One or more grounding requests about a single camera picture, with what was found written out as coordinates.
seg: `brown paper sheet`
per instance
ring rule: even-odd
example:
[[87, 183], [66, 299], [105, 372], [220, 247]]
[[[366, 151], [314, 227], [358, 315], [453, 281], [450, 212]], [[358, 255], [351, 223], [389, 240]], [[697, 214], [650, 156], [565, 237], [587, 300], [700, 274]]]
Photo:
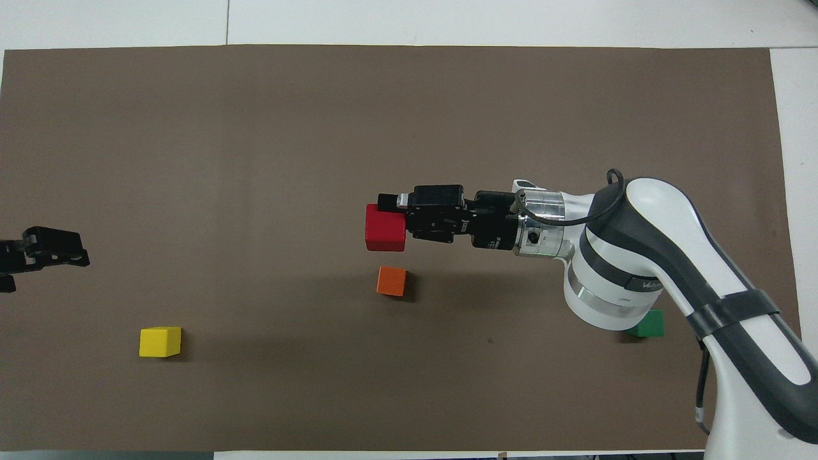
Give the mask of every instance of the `brown paper sheet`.
[[[576, 318], [562, 265], [409, 241], [378, 192], [675, 183], [798, 329], [767, 50], [6, 52], [2, 234], [92, 264], [0, 297], [0, 449], [695, 449], [699, 348]], [[375, 293], [407, 268], [403, 301]], [[140, 359], [139, 329], [184, 328]], [[710, 413], [715, 386], [706, 396]]]

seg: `black cable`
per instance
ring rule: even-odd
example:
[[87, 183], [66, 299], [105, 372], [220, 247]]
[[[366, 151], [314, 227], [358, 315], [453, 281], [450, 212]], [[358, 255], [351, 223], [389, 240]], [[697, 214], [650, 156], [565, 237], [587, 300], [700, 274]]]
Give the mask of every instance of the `black cable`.
[[704, 425], [704, 384], [708, 381], [708, 369], [710, 368], [710, 352], [707, 348], [702, 348], [702, 365], [699, 368], [699, 384], [696, 386], [696, 424], [704, 431], [705, 435], [710, 435], [710, 429]]
[[573, 219], [573, 220], [555, 220], [555, 219], [546, 219], [544, 217], [540, 217], [525, 207], [523, 203], [523, 199], [525, 198], [525, 191], [520, 191], [519, 193], [515, 193], [514, 195], [514, 202], [519, 208], [519, 210], [528, 216], [530, 219], [533, 219], [539, 223], [543, 223], [545, 225], [554, 225], [556, 227], [571, 227], [573, 225], [579, 225], [581, 223], [588, 223], [594, 219], [598, 219], [603, 215], [610, 212], [616, 205], [619, 204], [619, 201], [625, 197], [625, 179], [622, 177], [622, 173], [619, 172], [619, 169], [608, 169], [608, 173], [605, 177], [608, 179], [608, 184], [614, 183], [613, 176], [616, 176], [617, 184], [619, 184], [619, 193], [617, 194], [616, 198], [610, 202], [605, 208], [593, 215], [587, 215], [580, 219]]

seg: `white table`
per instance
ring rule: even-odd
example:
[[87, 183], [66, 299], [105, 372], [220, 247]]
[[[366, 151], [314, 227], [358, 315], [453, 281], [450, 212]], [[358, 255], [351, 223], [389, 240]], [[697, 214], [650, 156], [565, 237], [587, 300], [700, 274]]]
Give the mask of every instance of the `white table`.
[[0, 50], [243, 43], [770, 48], [802, 336], [818, 354], [818, 206], [812, 186], [818, 177], [818, 7], [806, 0], [0, 0]]

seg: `red block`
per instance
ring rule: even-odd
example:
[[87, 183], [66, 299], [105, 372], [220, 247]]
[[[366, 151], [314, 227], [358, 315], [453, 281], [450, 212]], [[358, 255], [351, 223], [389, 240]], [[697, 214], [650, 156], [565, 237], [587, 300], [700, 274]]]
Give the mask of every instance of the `red block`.
[[401, 252], [407, 242], [407, 220], [402, 213], [378, 211], [378, 205], [366, 205], [364, 239], [368, 250]]

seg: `silver metal cylinder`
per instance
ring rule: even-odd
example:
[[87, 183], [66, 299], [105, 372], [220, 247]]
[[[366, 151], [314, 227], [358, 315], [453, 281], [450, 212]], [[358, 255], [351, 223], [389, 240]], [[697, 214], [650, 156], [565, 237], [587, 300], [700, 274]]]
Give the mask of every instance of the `silver metal cylinder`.
[[[561, 193], [536, 188], [525, 188], [521, 191], [525, 192], [524, 204], [526, 209], [537, 217], [565, 220], [565, 203]], [[525, 214], [521, 214], [518, 219], [515, 254], [552, 258], [562, 255], [560, 248], [563, 245], [564, 227], [545, 225]]]

